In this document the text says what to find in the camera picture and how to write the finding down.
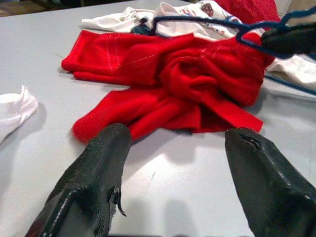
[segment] blue wire hanger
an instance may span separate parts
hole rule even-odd
[[[134,32],[141,33],[143,35],[159,35],[164,37],[163,35],[156,32],[157,25],[161,21],[192,21],[212,23],[237,29],[238,33],[236,35],[236,40],[239,43],[252,47],[271,56],[281,59],[287,59],[292,57],[295,53],[305,53],[306,55],[316,60],[316,22],[293,27],[287,25],[287,22],[291,18],[302,18],[314,13],[316,13],[316,6],[308,10],[290,12],[286,14],[280,22],[261,21],[250,25],[240,22],[230,22],[225,20],[192,16],[157,16],[154,18],[153,28],[151,30],[147,26],[145,26],[144,23],[146,22],[146,20],[143,20],[143,27],[137,29],[135,28]],[[272,30],[267,31],[262,35],[262,46],[243,38],[246,33],[258,28],[272,28]],[[308,94],[316,95],[315,90],[310,89],[306,86],[285,81],[271,74],[266,74],[265,77],[277,83],[284,84]]]
[[[261,21],[255,24],[243,24],[240,22],[230,22],[230,21],[225,21],[225,20],[218,20],[218,19],[211,19],[211,18],[202,18],[202,17],[193,17],[193,16],[157,16],[154,18],[153,21],[153,28],[149,31],[148,35],[150,36],[154,36],[157,35],[156,31],[157,31],[157,24],[161,21],[193,21],[193,22],[203,22],[203,23],[212,23],[212,24],[218,24],[218,25],[222,25],[222,26],[226,26],[226,27],[230,27],[233,29],[237,29],[238,33],[236,35],[236,40],[239,43],[245,44],[249,47],[252,47],[254,49],[257,49],[263,53],[272,55],[274,57],[277,58],[282,58],[282,59],[286,59],[286,58],[290,58],[294,55],[295,52],[290,52],[290,53],[282,53],[282,52],[276,52],[275,50],[272,49],[268,49],[266,47],[263,47],[261,45],[257,45],[251,41],[248,41],[246,39],[243,38],[243,36],[248,33],[249,31],[252,31],[254,29],[258,29],[258,28],[272,28],[274,29],[275,35],[274,36],[281,36],[282,33],[285,32],[290,32],[291,33],[291,39],[293,39],[294,37],[297,37],[295,40],[295,42],[293,43],[293,45],[295,47],[297,47],[297,41],[300,40],[302,42],[302,44],[306,44],[306,42],[304,41],[304,38],[302,39],[302,36],[306,35],[306,37],[309,39],[310,37],[312,37],[313,39],[310,40],[311,44],[310,45],[311,48],[315,48],[315,52],[311,52],[308,55],[310,57],[312,57],[313,59],[316,60],[316,23],[312,23],[312,24],[304,24],[304,25],[298,25],[295,27],[290,27],[288,25],[286,25],[286,23],[291,19],[291,18],[300,18],[300,17],[306,17],[309,15],[312,15],[316,13],[316,6],[312,7],[309,10],[303,10],[303,11],[293,11],[290,12],[288,14],[286,14],[280,22],[276,22],[276,21]],[[283,37],[283,41],[279,41],[280,45],[276,45],[279,47],[282,47],[282,44],[284,42],[284,40],[287,40],[286,37]]]

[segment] white cloth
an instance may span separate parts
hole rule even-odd
[[[123,13],[114,13],[93,19],[82,19],[81,26],[96,30],[129,33],[135,26],[139,25],[140,19],[147,18],[151,21],[153,16],[154,11],[152,10],[128,7]]]
[[[283,72],[293,82],[316,90],[316,63],[309,62],[298,55],[289,59],[278,59],[268,66],[269,72]]]
[[[0,95],[0,143],[37,109],[38,101],[25,86],[21,94]]]
[[[148,19],[146,25],[151,28],[152,20],[156,16],[189,15],[203,18],[214,18],[226,21],[241,22],[237,17],[231,15],[213,0],[203,0],[195,4],[173,7],[161,2],[155,11],[134,9],[128,7],[123,13],[116,13],[93,19],[83,19],[82,26],[85,28],[106,30],[112,32],[131,32],[139,25],[143,17]],[[165,36],[179,36],[193,33],[195,37],[206,40],[222,40],[234,37],[236,31],[224,26],[209,23],[192,22],[161,22],[157,32]],[[263,29],[254,32],[261,35]],[[275,61],[267,68],[269,72],[281,72],[287,74],[290,79],[298,84],[315,89],[316,63],[309,62],[299,55],[289,59]]]

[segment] gray table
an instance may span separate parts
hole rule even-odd
[[[80,20],[127,6],[155,9],[158,2],[0,18],[0,94],[19,92],[23,84],[39,101],[37,112],[0,145],[1,237],[24,236],[56,181],[84,149],[70,132],[73,123],[106,93],[124,88],[77,81],[60,68]],[[316,98],[265,81],[248,110],[265,122],[261,133],[316,185]],[[160,129],[131,148],[122,181],[127,218],[116,214],[112,233],[253,236],[235,192],[222,132],[186,136]]]

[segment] wrinkled fabric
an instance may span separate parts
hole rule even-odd
[[[216,2],[243,23],[280,21],[275,0],[216,0]]]
[[[0,95],[0,143],[37,109],[38,101],[25,86],[20,94]]]
[[[316,63],[309,62],[298,55],[289,59],[275,59],[267,67],[269,72],[283,72],[291,82],[316,90]]]
[[[259,43],[256,34],[247,38]],[[159,127],[193,132],[262,122],[241,109],[252,105],[273,58],[235,39],[211,42],[191,35],[164,39],[82,31],[62,67],[78,79],[130,85],[110,92],[74,127],[87,142],[106,125],[127,125],[133,140]]]
[[[203,0],[195,4],[179,7],[173,7],[168,3],[161,2],[155,11],[149,11],[128,7],[123,13],[84,19],[82,20],[82,26],[113,32],[130,32],[133,27],[139,25],[140,19],[144,14],[146,14],[146,18],[148,19],[145,24],[149,28],[152,27],[153,17],[170,15],[198,16],[232,22],[245,20],[244,22],[246,23],[255,23],[263,20],[280,20],[273,0],[264,3],[259,0]],[[224,26],[209,23],[174,21],[159,23],[157,32],[166,36],[180,36],[193,33],[195,37],[212,41],[229,39],[236,34],[236,31]],[[255,32],[261,35],[264,30],[257,29]],[[289,77],[289,81],[314,89],[315,85],[313,81],[316,78],[315,66],[316,63],[311,63],[301,56],[296,55],[287,60],[276,58],[267,70],[269,72],[285,73]]]

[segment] red cloth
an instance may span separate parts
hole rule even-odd
[[[246,37],[260,42],[256,34]],[[235,39],[210,42],[193,35],[164,39],[82,31],[62,67],[78,79],[131,88],[106,95],[75,123],[74,134],[88,142],[114,122],[127,125],[133,140],[159,127],[259,131],[262,122],[239,105],[254,103],[264,68],[272,61]]]
[[[280,21],[275,0],[216,0],[230,14],[243,23],[259,21]]]

